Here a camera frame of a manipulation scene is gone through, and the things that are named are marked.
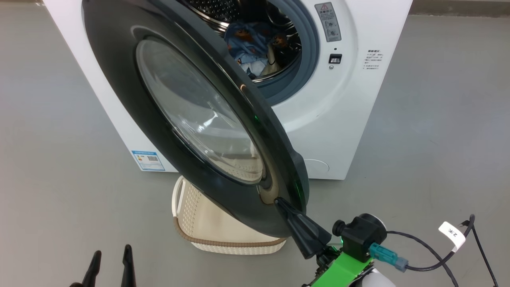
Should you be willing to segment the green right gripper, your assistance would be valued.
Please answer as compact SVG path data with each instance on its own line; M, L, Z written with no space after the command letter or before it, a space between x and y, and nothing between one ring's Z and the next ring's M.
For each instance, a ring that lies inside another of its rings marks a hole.
M373 270L373 258L363 263L329 246L331 234L287 200L278 197L274 204L304 259L316 256L315 277L304 287L354 287Z

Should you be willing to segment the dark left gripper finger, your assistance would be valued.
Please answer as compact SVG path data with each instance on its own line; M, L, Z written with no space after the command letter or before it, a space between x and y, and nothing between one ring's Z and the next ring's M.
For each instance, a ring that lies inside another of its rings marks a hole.
M73 282L70 287L95 287L96 277L100 272L101 258L102 252L95 251L82 282Z
M126 244L124 248L124 255L122 259L122 263L124 265L124 271L121 281L121 287L137 287L135 281L135 268L133 261L133 252L132 247L129 244Z

